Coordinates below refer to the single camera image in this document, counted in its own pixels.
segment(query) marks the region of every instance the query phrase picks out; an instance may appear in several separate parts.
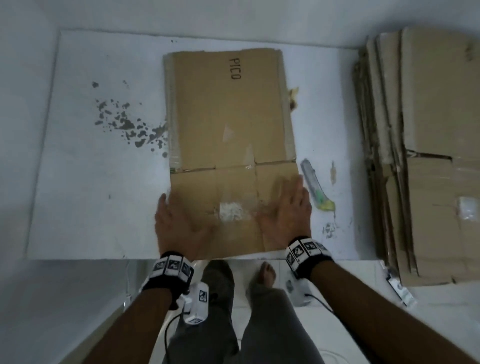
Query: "right hand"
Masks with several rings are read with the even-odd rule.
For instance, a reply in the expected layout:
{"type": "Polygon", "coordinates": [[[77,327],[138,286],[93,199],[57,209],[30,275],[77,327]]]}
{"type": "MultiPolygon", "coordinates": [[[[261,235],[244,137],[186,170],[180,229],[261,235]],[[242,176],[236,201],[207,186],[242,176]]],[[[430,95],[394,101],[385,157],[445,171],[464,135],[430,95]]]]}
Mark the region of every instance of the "right hand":
{"type": "Polygon", "coordinates": [[[303,177],[283,181],[280,199],[257,213],[257,221],[265,236],[279,249],[286,249],[299,236],[312,236],[312,205],[303,177]]]}

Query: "wrist strap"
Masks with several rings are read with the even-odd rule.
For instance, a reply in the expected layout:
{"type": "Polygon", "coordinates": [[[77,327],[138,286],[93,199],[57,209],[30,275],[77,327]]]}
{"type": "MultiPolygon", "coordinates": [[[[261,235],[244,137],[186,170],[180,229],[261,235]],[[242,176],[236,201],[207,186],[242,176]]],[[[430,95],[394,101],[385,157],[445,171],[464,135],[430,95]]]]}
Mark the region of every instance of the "wrist strap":
{"type": "Polygon", "coordinates": [[[155,262],[152,273],[142,286],[142,291],[168,288],[172,293],[172,304],[169,309],[176,310],[180,295],[188,293],[193,272],[192,264],[180,253],[163,253],[161,258],[155,262]]]}
{"type": "Polygon", "coordinates": [[[310,279],[313,268],[320,262],[333,261],[330,252],[312,238],[300,236],[286,249],[286,260],[297,278],[310,279]]]}

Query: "white tiled floor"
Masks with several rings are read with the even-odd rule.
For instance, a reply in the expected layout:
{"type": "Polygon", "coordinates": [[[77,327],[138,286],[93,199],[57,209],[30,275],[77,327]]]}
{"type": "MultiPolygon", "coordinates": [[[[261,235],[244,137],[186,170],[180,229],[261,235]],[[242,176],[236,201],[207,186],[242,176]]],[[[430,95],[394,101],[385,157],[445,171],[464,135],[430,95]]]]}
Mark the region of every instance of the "white tiled floor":
{"type": "MultiPolygon", "coordinates": [[[[235,280],[232,323],[241,345],[241,339],[248,321],[250,307],[245,296],[246,288],[262,261],[230,260],[235,280]]],[[[274,287],[285,289],[289,267],[285,261],[269,261],[277,272],[274,287]]],[[[196,266],[194,281],[200,279],[206,263],[196,266]]],[[[394,304],[403,307],[392,287],[385,280],[385,271],[378,261],[342,261],[339,264],[361,279],[371,288],[394,304]]],[[[312,293],[323,299],[311,285],[312,293]]],[[[445,285],[437,287],[416,287],[410,289],[418,303],[410,313],[431,326],[460,348],[480,361],[480,282],[445,285]]],[[[309,307],[295,309],[301,323],[319,348],[326,364],[367,363],[355,342],[338,320],[318,302],[309,307]]],[[[175,331],[171,325],[169,333],[175,331]]],[[[157,341],[150,363],[160,363],[163,354],[163,330],[157,341]]]]}

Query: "forearm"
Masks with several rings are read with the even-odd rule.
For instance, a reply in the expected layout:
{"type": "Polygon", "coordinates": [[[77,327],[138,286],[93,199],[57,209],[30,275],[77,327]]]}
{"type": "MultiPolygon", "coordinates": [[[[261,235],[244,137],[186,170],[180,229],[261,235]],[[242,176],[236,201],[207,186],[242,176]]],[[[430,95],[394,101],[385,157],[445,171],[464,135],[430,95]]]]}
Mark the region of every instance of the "forearm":
{"type": "Polygon", "coordinates": [[[171,301],[169,289],[140,293],[93,348],[84,364],[147,364],[171,301]]]}
{"type": "Polygon", "coordinates": [[[318,264],[311,281],[337,316],[387,364],[476,363],[334,262],[318,264]]]}

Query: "left hand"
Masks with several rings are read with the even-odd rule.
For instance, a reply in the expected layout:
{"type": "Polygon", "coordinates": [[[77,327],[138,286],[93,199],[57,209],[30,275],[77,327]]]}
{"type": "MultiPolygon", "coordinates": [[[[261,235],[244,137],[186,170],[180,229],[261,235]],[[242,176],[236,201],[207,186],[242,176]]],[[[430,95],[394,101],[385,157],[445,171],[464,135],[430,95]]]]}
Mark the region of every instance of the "left hand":
{"type": "Polygon", "coordinates": [[[168,204],[167,195],[161,195],[155,213],[155,232],[160,255],[175,251],[193,261],[200,247],[207,242],[212,230],[213,227],[210,226],[195,231],[178,195],[171,193],[168,204]]]}

